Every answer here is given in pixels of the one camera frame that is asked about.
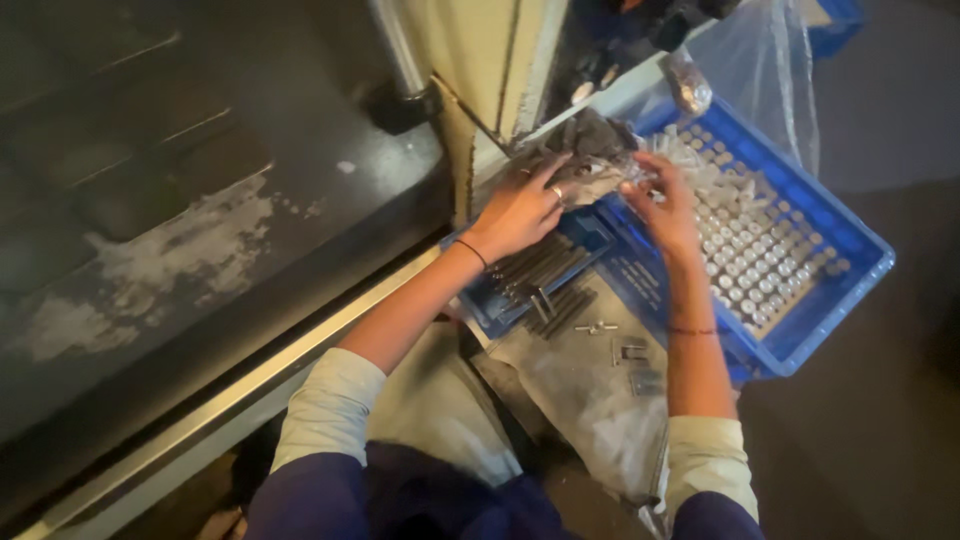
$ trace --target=hand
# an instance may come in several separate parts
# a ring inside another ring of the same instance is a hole
[[[544,187],[569,159],[570,154],[563,154],[541,163],[525,184],[504,183],[495,191],[477,222],[460,238],[488,264],[539,242],[557,227],[564,213],[557,192]]]
[[[635,152],[634,159],[641,168],[657,173],[653,181],[634,186],[620,186],[623,198],[646,222],[667,264],[696,263],[700,261],[700,237],[693,217],[693,192],[684,181],[684,173],[669,160]],[[663,203],[654,203],[650,190],[656,189],[666,196]]]

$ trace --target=forearm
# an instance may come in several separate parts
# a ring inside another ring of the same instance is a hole
[[[385,298],[338,345],[390,375],[437,313],[480,272],[483,262],[454,243]]]
[[[736,418],[730,374],[716,329],[709,279],[696,257],[667,261],[670,326],[667,408],[670,416]]]

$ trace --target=white sleeve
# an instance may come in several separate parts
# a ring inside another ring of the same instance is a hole
[[[701,491],[730,497],[759,523],[740,423],[727,418],[674,416],[667,438],[666,504],[671,516]]]
[[[367,416],[387,376],[362,356],[330,349],[290,398],[271,473],[305,455],[347,454],[367,466]]]

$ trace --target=person's left hand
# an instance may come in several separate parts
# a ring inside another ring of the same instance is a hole
[[[562,185],[544,188],[570,154],[561,154],[540,164],[526,184],[505,183],[460,239],[477,250],[487,263],[512,255],[539,242],[557,227],[564,213]]]

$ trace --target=clear plastic bag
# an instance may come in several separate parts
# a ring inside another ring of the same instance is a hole
[[[714,96],[817,175],[813,57],[797,0],[744,2],[687,48]]]

